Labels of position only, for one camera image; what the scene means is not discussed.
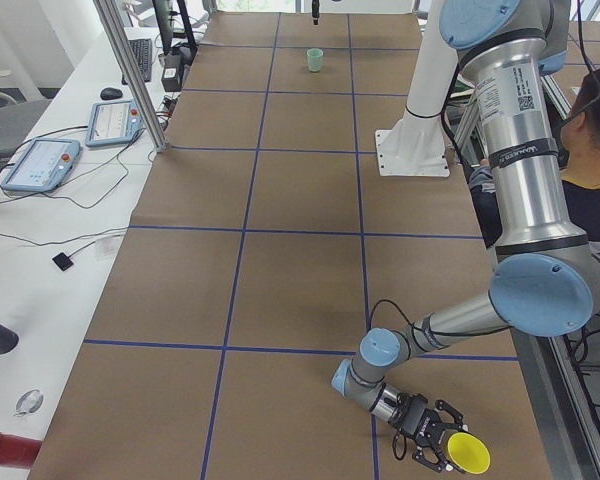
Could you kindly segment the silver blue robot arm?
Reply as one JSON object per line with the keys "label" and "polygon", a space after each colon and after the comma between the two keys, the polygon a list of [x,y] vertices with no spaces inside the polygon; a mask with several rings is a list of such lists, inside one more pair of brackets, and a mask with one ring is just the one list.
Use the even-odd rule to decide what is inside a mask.
{"label": "silver blue robot arm", "polygon": [[410,175],[430,175],[430,140],[457,76],[474,87],[494,175],[502,233],[488,290],[434,312],[401,331],[373,328],[332,384],[394,429],[393,453],[437,472],[481,474],[485,445],[445,401],[388,384],[411,359],[468,338],[514,328],[558,337],[600,311],[600,257],[568,214],[541,79],[566,58],[566,1],[436,1],[401,120],[376,134],[379,155]]}

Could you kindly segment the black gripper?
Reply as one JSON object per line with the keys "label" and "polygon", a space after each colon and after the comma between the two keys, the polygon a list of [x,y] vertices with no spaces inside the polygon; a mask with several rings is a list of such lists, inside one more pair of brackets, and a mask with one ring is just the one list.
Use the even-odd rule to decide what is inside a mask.
{"label": "black gripper", "polygon": [[[440,412],[448,414],[452,420],[443,421]],[[445,400],[437,399],[434,410],[430,409],[427,398],[420,394],[399,393],[389,424],[399,434],[416,443],[412,459],[436,473],[453,470],[446,454],[441,449],[436,449],[441,445],[444,432],[468,431],[463,414],[455,407]]]}

